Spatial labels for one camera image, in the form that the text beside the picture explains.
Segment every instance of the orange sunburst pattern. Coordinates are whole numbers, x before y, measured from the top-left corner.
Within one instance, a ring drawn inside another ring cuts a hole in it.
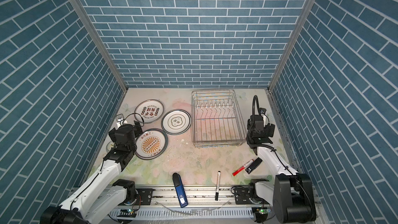
[[[160,140],[157,137],[148,137],[142,142],[142,151],[151,154],[159,150]]]

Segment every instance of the white marker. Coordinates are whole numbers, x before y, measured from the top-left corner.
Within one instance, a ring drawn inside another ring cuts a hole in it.
[[[220,176],[221,176],[221,172],[218,172],[218,175],[217,175],[217,188],[216,188],[216,201],[218,201],[218,193],[220,192]]]

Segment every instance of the red marker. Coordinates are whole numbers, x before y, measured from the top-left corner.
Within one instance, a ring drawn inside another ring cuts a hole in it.
[[[245,168],[247,168],[254,160],[250,159],[249,162],[245,163],[242,167],[240,167],[237,171],[233,172],[232,175],[236,176],[239,172],[241,172],[242,170],[244,170]]]

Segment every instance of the robotic arm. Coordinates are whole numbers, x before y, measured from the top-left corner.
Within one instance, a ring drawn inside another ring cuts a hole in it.
[[[255,104],[259,115],[255,115]],[[250,198],[272,203],[280,223],[315,221],[316,209],[312,182],[307,174],[300,174],[292,168],[276,149],[264,143],[271,143],[275,125],[265,125],[266,109],[260,108],[258,98],[253,98],[252,115],[248,120],[247,144],[254,150],[275,175],[275,184],[266,179],[253,179],[249,183]]]
[[[130,162],[137,147],[135,137],[142,133],[139,122],[124,124],[108,134],[115,146],[104,157],[101,167],[69,198],[57,207],[48,207],[40,218],[41,224],[98,224],[120,203],[137,201],[133,181],[119,179],[109,192],[98,200],[101,192]]]

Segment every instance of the wire basket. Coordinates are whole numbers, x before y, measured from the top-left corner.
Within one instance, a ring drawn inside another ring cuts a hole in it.
[[[237,146],[245,142],[242,114],[234,90],[192,92],[195,147]]]

